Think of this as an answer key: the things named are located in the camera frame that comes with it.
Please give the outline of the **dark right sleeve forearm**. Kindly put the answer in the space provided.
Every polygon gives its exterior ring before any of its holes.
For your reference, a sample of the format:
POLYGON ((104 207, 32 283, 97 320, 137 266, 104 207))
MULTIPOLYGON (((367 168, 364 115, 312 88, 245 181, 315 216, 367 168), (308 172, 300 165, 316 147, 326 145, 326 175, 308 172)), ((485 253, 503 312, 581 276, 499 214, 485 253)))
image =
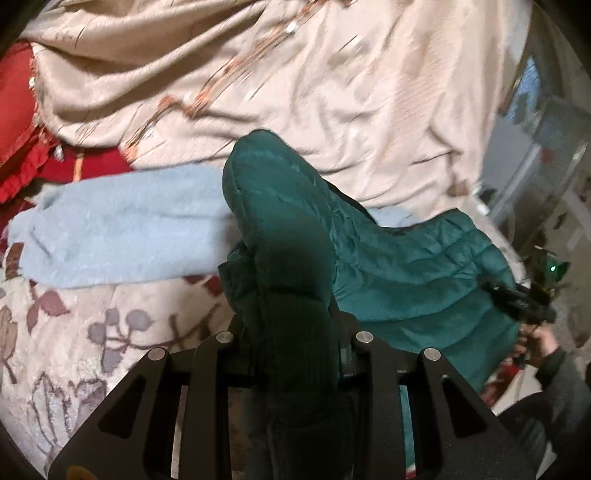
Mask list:
POLYGON ((559 348, 540 364, 536 379, 542 390, 499 415, 522 453, 539 468, 550 446, 556 459, 546 470, 550 479, 590 477, 590 385, 576 368, 574 356, 559 348))

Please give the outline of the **person's right hand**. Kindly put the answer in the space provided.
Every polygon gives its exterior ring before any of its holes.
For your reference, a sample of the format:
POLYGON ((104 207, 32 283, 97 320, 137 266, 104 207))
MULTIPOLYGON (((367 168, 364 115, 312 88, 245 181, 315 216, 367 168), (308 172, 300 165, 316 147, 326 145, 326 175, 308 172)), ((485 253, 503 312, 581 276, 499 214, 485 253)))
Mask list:
POLYGON ((519 365, 528 364, 539 368, 558 348, 559 343, 548 323, 521 323, 513 347, 513 360, 519 365))

